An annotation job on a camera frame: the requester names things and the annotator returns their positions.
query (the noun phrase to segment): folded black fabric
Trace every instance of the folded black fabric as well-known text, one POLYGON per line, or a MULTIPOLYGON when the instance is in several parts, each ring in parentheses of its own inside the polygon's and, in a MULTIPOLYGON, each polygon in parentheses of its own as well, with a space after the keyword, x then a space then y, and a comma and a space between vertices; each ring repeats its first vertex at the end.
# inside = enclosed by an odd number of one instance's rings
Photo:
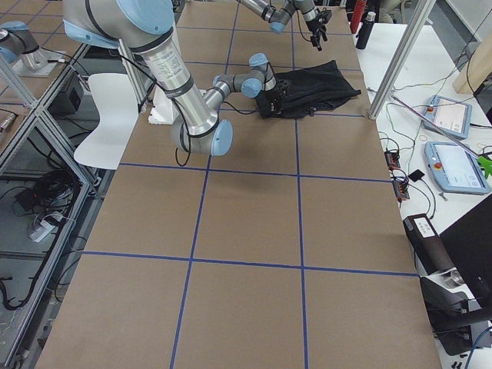
POLYGON ((263 91, 256 97, 264 118, 302 118, 315 111, 338 108, 361 94, 361 90, 354 90, 347 82, 335 60, 316 67, 275 73, 275 77, 283 89, 280 101, 272 104, 263 91))

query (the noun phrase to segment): white desk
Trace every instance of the white desk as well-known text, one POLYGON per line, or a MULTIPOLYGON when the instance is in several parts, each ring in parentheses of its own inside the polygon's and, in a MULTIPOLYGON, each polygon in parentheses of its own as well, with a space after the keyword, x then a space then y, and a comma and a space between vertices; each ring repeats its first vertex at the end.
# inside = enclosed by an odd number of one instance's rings
MULTIPOLYGON (((378 89, 405 28, 406 25, 376 24, 374 25, 374 29, 369 42, 367 43, 367 47, 364 50, 357 50, 357 56, 359 58, 359 62, 361 63, 362 72, 364 73, 364 81, 368 88, 372 88, 374 90, 378 89)), ((406 60, 405 65, 398 76, 398 79, 395 82, 395 87, 402 88, 405 85, 432 83, 448 76, 453 69, 454 63, 437 37, 435 31, 431 26, 426 25, 422 29, 418 40, 415 42, 415 45, 412 48, 411 53, 409 54, 408 59, 406 60)), ((454 91, 452 83, 457 75, 458 72, 456 71, 445 81, 444 86, 443 81, 441 81, 431 86, 405 88, 404 90, 399 91, 397 96, 409 105, 423 105, 428 102, 432 95, 436 94, 440 90, 441 86, 443 86, 439 92, 439 95, 447 96, 458 101, 469 98, 470 95, 459 95, 454 91)), ((473 106, 471 122, 477 125, 489 125, 488 120, 477 101, 472 98, 471 100, 468 100, 467 103, 473 106)), ((393 131, 385 108, 386 106, 377 117, 377 127, 379 131, 388 134, 390 138, 393 138, 398 142, 401 148, 411 146, 412 142, 409 139, 393 131)), ((444 229, 453 224, 459 217, 468 212, 480 201, 484 200, 485 197, 480 195, 446 193, 445 197, 447 201, 445 201, 440 195, 438 195, 441 191, 435 185, 432 179, 432 174, 430 173, 425 162, 424 145, 426 141, 449 140, 438 133, 428 131, 424 128, 421 128, 420 132, 417 134, 420 119, 405 108, 390 105, 389 112, 391 114, 394 127, 399 132, 402 132, 412 138, 417 136, 415 151, 410 165, 410 150, 403 150, 401 152, 400 162, 408 174, 416 169, 420 169, 423 173, 425 173, 424 180, 432 189, 437 202, 437 210, 434 219, 432 219, 432 223, 437 232, 441 233, 444 229)), ((474 151, 482 152, 483 146, 492 145, 492 129, 470 128, 469 137, 464 140, 464 143, 469 145, 474 151)), ((383 147, 386 147, 386 140, 382 141, 382 145, 383 147)), ((391 144, 390 142, 388 143, 388 147, 395 148, 394 144, 391 144)), ((492 185, 492 178, 488 178, 488 182, 492 185)), ((426 194, 429 194, 429 190, 420 181, 418 183, 414 183, 413 185, 421 189, 426 194)), ((409 194, 411 199, 404 201, 401 206, 402 219, 406 218, 408 215, 424 213, 427 210, 427 200, 422 194, 413 188, 409 189, 409 194)), ((464 367, 466 358, 463 360, 459 357, 450 357, 446 355, 439 342, 437 342, 437 346, 440 347, 439 354, 443 368, 449 368, 454 361, 463 361, 462 367, 464 367)), ((474 352, 469 369, 485 369, 490 367, 491 362, 492 349, 478 350, 474 352)))

